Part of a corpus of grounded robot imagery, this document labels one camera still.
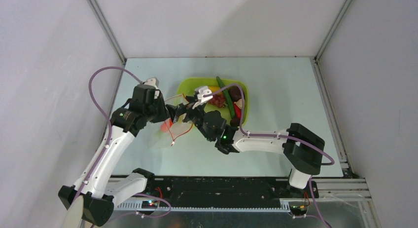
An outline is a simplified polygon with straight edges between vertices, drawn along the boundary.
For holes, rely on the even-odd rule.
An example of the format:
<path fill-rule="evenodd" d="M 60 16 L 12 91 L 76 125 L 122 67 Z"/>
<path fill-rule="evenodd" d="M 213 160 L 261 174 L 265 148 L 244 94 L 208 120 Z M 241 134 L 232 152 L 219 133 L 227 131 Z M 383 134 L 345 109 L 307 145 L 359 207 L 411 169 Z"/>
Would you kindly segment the clear zip bag orange zipper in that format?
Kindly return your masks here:
<path fill-rule="evenodd" d="M 163 122 L 151 124 L 151 134 L 146 140 L 148 147 L 150 149 L 172 147 L 178 138 L 185 136 L 193 128 L 191 122 L 183 122 L 184 117 L 185 114 L 180 115 L 175 123 L 168 118 Z"/>

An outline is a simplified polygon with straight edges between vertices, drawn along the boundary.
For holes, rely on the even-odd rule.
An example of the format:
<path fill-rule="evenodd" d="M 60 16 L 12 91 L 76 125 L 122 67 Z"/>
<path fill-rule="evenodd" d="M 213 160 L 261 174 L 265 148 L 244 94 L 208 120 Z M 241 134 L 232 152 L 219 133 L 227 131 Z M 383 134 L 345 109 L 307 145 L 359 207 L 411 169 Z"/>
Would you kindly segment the orange carrot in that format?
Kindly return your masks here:
<path fill-rule="evenodd" d="M 173 125 L 172 120 L 171 120 L 171 119 L 167 119 L 167 120 L 165 120 L 165 121 L 161 124 L 161 126 L 160 126 L 160 130 L 161 130 L 162 132 L 164 132 L 164 133 L 169 132 L 169 131 L 170 131 L 170 128 L 172 127 L 172 125 Z"/>

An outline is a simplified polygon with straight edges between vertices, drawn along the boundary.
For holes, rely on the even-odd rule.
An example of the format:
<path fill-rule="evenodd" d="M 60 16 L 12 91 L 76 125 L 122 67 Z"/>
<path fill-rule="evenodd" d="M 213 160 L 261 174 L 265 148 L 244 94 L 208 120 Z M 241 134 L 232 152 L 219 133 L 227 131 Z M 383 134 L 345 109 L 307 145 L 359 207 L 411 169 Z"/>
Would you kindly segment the long green cucumber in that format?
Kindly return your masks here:
<path fill-rule="evenodd" d="M 218 76 L 216 77 L 216 81 L 217 81 L 220 88 L 224 88 L 226 86 L 225 83 L 222 81 L 222 79 Z M 233 101 L 232 101 L 232 99 L 230 97 L 230 94 L 229 94 L 227 89 L 224 89 L 222 92 L 223 92 L 223 95 L 225 97 L 226 104 L 227 104 L 231 119 L 233 119 L 236 116 L 235 109 L 234 109 L 234 106 L 233 106 Z"/>

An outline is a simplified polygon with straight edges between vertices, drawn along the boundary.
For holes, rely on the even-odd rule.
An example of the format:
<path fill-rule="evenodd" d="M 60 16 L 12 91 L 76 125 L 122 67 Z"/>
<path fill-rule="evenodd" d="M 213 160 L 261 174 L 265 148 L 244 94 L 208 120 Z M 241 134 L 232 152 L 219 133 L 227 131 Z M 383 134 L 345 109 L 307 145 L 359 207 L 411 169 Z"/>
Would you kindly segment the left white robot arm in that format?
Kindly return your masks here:
<path fill-rule="evenodd" d="M 135 86 L 133 96 L 113 112 L 108 129 L 98 151 L 72 186 L 62 186 L 58 197 L 66 209 L 78 197 L 83 199 L 77 206 L 78 220 L 85 220 L 98 227 L 111 217 L 114 208 L 131 196 L 155 193 L 154 173 L 137 168 L 125 179 L 108 186 L 112 172 L 125 149 L 147 123 L 163 122 L 169 115 L 164 98 L 157 86 L 142 83 Z"/>

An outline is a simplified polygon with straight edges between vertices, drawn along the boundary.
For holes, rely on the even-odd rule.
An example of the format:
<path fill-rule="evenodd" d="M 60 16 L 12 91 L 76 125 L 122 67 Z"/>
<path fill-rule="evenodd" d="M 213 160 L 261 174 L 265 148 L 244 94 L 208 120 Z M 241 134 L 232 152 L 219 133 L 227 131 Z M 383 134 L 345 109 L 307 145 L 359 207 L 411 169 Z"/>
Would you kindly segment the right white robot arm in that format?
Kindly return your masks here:
<path fill-rule="evenodd" d="M 283 154 L 292 165 L 286 185 L 292 197 L 304 194 L 310 178 L 320 173 L 325 141 L 299 123 L 279 132 L 250 133 L 228 125 L 219 111 L 205 112 L 202 107 L 192 108 L 190 104 L 166 108 L 172 122 L 183 115 L 182 122 L 192 122 L 223 154 L 252 151 Z"/>

